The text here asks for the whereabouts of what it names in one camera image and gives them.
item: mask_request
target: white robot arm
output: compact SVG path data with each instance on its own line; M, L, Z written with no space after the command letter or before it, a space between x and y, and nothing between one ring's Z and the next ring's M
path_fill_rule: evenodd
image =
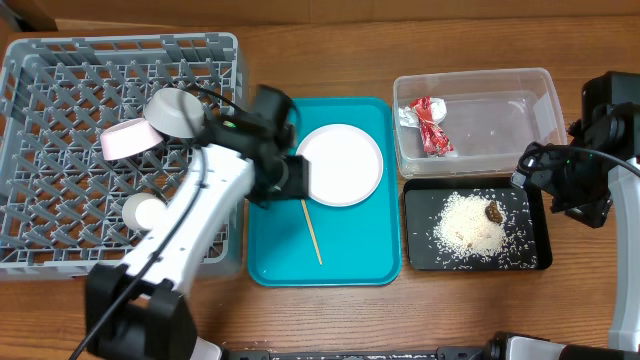
M196 90L207 92L195 86ZM106 359L210 359L220 348L197 337L185 298L230 209L304 199L308 164L287 155L292 100L259 86L251 113L236 109L205 123L189 173L157 225L116 267L98 264L85 288L86 347ZM131 302L147 298L146 307Z
M640 169L635 157L628 163ZM609 190L618 236L618 290L609 347L640 351L640 178L616 166L609 171Z

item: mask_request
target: gray dish rack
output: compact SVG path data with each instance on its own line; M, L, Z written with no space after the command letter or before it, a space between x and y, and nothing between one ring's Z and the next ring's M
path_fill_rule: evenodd
M86 275L115 264L144 233L121 217L127 196L169 201L191 160L168 138L135 157L105 161L100 133L142 116L151 96L190 83L248 104L248 69L229 33L24 39L0 74L0 281ZM205 114L233 109L197 94ZM240 269L244 202L232 209L200 274Z

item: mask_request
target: teal tray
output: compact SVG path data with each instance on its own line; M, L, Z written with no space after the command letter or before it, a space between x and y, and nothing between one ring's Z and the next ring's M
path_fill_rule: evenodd
M299 200L249 207L248 267L264 286L385 285L402 267L398 179L391 110L376 98L296 99L302 141L329 124L348 124L380 147L380 185L363 202L344 208L307 200L322 255L320 266Z

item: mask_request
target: candy wrapper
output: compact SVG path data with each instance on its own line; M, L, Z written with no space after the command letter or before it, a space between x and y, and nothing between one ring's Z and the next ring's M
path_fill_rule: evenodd
M447 115L443 99L426 96L414 100L409 106L399 109L402 126L418 127L424 152L427 155L444 156L454 151L453 145L438 124Z

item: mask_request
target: plastic container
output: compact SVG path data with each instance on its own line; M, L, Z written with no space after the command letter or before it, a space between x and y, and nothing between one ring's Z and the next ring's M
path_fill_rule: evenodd
M229 33L161 34L13 42L0 74L0 280L66 279L97 262L117 264L144 237L125 226L135 193L171 200L192 151L171 139L105 161L100 135L139 118L160 89L189 83L246 107L247 65ZM211 117L217 99L198 94ZM219 104L221 114L233 109ZM242 264L244 201L231 209L199 268Z
M398 108L424 96L445 100L440 126L457 157L428 157L419 130L400 126ZM567 143L558 96L542 68L402 76L393 98L398 167L405 178L510 173L530 142Z

